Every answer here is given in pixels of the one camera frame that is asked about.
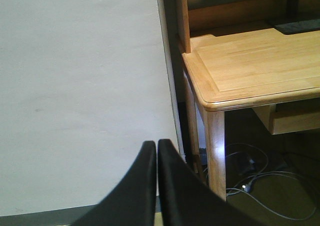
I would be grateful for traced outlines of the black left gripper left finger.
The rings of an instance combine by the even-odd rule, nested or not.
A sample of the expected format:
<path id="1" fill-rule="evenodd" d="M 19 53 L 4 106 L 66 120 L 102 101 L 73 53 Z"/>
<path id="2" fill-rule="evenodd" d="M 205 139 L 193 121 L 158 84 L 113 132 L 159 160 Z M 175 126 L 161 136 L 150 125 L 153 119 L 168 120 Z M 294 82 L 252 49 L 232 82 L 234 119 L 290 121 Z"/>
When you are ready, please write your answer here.
<path id="1" fill-rule="evenodd" d="M 153 226 L 156 210 L 157 153 L 154 141 L 141 149 L 117 186 L 73 226 Z"/>

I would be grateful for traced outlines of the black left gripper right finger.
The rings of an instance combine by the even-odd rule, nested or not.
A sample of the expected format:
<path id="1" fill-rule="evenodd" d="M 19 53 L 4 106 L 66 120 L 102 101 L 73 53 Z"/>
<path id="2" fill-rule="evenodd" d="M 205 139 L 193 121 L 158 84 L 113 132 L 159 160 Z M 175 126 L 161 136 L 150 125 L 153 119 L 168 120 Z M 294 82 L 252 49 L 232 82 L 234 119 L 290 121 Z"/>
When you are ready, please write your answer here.
<path id="1" fill-rule="evenodd" d="M 158 183 L 165 226 L 258 226 L 190 170 L 169 139 L 158 141 Z"/>

